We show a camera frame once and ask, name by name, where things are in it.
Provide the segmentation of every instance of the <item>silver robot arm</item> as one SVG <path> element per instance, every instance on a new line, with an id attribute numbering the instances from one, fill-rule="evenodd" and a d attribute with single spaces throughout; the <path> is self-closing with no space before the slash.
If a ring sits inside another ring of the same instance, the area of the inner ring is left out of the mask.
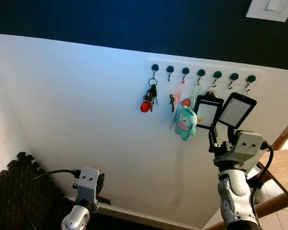
<path id="1" fill-rule="evenodd" d="M 61 230 L 85 230 L 90 215 L 98 211 L 99 202 L 112 204 L 112 200 L 99 197 L 104 175 L 99 170 L 85 167 L 81 170 L 77 184 L 78 196 L 70 214 L 61 223 Z"/>
<path id="2" fill-rule="evenodd" d="M 264 150 L 264 138 L 253 132 L 237 131 L 232 143 L 216 141 L 216 130 L 209 132 L 209 151 L 215 154 L 214 165 L 219 168 L 218 192 L 221 214 L 227 230 L 261 230 L 250 204 L 250 188 L 246 183 L 244 162 Z"/>

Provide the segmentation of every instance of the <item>key rack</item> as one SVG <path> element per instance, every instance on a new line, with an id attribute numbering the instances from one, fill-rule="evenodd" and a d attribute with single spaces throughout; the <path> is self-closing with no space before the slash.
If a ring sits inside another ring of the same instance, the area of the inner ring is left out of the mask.
<path id="1" fill-rule="evenodd" d="M 158 72 L 156 75 L 161 76 L 164 75 L 164 78 L 168 77 L 168 67 L 172 66 L 174 71 L 171 73 L 170 77 L 180 78 L 182 79 L 183 73 L 182 70 L 184 68 L 188 68 L 190 72 L 185 76 L 185 79 L 194 79 L 197 81 L 198 79 L 198 71 L 200 69 L 205 70 L 205 75 L 201 77 L 201 81 L 210 81 L 213 83 L 215 81 L 214 74 L 218 71 L 222 72 L 222 77 L 217 79 L 217 83 L 226 83 L 230 84 L 232 79 L 230 76 L 233 73 L 237 73 L 239 78 L 233 81 L 232 86 L 235 84 L 239 85 L 247 85 L 247 78 L 250 75 L 256 76 L 256 80 L 250 84 L 250 87 L 256 87 L 261 84 L 265 77 L 265 72 L 255 69 L 239 69 L 239 68 L 229 68 L 228 66 L 217 66 L 217 65 L 205 65 L 200 63 L 190 63 L 190 62 L 178 62 L 171 60 L 161 60 L 161 59 L 148 59 L 146 63 L 146 72 L 152 73 L 152 65 L 157 64 L 159 66 Z"/>

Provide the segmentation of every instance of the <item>plush toy keychain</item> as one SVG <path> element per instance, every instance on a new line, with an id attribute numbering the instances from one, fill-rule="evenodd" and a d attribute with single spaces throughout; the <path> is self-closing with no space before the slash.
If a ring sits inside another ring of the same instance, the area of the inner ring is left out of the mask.
<path id="1" fill-rule="evenodd" d="M 189 136 L 194 136 L 197 124 L 197 116 L 195 112 L 184 106 L 177 117 L 175 132 L 180 135 L 181 139 L 188 140 Z"/>

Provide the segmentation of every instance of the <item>metal key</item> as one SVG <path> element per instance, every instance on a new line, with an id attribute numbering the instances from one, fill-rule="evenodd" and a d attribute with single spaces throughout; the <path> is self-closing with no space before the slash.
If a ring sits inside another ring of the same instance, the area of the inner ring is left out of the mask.
<path id="1" fill-rule="evenodd" d="M 153 96 L 153 100 L 156 99 L 156 103 L 158 105 L 158 100 L 157 100 L 157 87 L 155 84 L 152 85 L 152 87 L 150 88 L 150 91 L 152 93 Z"/>
<path id="2" fill-rule="evenodd" d="M 150 102 L 150 111 L 153 111 L 153 105 L 154 105 L 154 97 L 152 93 L 152 88 L 149 89 L 149 102 Z"/>
<path id="3" fill-rule="evenodd" d="M 175 106 L 174 106 L 175 97 L 174 97 L 174 95 L 170 94 L 169 98 L 170 98 L 170 102 L 169 103 L 172 105 L 172 112 L 173 112 L 174 109 L 175 109 Z"/>

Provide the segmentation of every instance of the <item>key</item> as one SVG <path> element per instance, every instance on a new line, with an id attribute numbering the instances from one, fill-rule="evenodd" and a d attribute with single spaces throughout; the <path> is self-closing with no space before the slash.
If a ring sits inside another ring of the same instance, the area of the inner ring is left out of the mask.
<path id="1" fill-rule="evenodd" d="M 170 98 L 170 102 L 169 103 L 172 105 L 172 112 L 173 112 L 174 109 L 175 109 L 175 106 L 174 106 L 175 97 L 172 94 L 170 94 L 169 98 Z"/>
<path id="2" fill-rule="evenodd" d="M 149 101 L 149 100 L 150 100 L 150 89 L 147 90 L 147 92 L 143 96 L 143 101 Z"/>
<path id="3" fill-rule="evenodd" d="M 156 104 L 158 105 L 158 100 L 157 100 L 157 87 L 155 84 L 153 84 L 150 88 L 150 92 L 152 94 L 153 100 L 156 99 Z"/>
<path id="4" fill-rule="evenodd" d="M 154 97 L 153 97 L 153 93 L 150 91 L 150 99 L 149 99 L 149 102 L 150 102 L 150 111 L 152 112 L 153 111 L 153 106 L 154 106 Z"/>

